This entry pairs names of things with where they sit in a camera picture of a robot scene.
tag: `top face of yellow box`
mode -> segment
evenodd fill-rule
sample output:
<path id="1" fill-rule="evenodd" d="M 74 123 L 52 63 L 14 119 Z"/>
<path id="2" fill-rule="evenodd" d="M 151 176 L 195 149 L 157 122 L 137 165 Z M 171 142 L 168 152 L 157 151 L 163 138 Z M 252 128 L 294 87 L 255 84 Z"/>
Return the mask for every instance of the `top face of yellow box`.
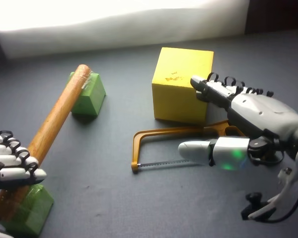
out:
<path id="1" fill-rule="evenodd" d="M 213 51 L 162 48 L 152 83 L 192 88 L 192 75 L 206 79 L 212 71 L 213 54 Z"/>

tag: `saw blade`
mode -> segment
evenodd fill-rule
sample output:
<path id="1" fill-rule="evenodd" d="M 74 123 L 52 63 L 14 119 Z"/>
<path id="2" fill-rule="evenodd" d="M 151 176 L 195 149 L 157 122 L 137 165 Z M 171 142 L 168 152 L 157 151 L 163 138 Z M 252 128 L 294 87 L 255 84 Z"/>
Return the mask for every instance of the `saw blade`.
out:
<path id="1" fill-rule="evenodd" d="M 148 166 L 171 165 L 171 164 L 186 163 L 186 162 L 190 162 L 190 161 L 189 160 L 171 160 L 171 161 L 163 161 L 163 162 L 137 164 L 137 166 L 138 168 L 141 168 L 141 167 L 148 167 Z"/>

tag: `white backdrop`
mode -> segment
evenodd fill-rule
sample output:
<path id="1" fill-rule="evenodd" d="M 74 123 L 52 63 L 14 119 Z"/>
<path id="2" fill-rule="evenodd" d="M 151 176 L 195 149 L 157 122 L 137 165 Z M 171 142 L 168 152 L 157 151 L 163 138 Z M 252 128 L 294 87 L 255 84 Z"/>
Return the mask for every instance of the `white backdrop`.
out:
<path id="1" fill-rule="evenodd" d="M 249 0 L 0 0 L 8 58 L 244 33 Z"/>

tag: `yellow box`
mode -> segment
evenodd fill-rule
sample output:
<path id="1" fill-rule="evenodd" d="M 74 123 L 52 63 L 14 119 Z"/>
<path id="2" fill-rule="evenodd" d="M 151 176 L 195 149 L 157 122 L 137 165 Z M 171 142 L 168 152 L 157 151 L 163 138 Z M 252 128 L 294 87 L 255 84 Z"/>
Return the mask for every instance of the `yellow box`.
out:
<path id="1" fill-rule="evenodd" d="M 152 80 L 154 118 L 204 124 L 207 103 L 196 98 L 192 75 L 207 78 L 212 51 L 162 48 Z"/>

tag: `wooden dowel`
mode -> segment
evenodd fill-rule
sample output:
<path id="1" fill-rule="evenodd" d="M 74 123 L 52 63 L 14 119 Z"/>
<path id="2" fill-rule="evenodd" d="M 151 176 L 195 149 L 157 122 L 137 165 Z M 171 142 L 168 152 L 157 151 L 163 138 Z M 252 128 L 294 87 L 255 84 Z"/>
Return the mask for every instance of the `wooden dowel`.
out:
<path id="1" fill-rule="evenodd" d="M 82 86 L 88 79 L 90 72 L 91 70 L 88 66 L 83 64 L 78 66 L 41 128 L 29 144 L 29 152 L 31 156 L 39 161 L 39 164 L 43 162 L 64 121 L 78 99 Z M 14 216 L 28 190 L 29 187 L 24 186 L 14 191 L 0 191 L 0 220 L 9 221 Z"/>

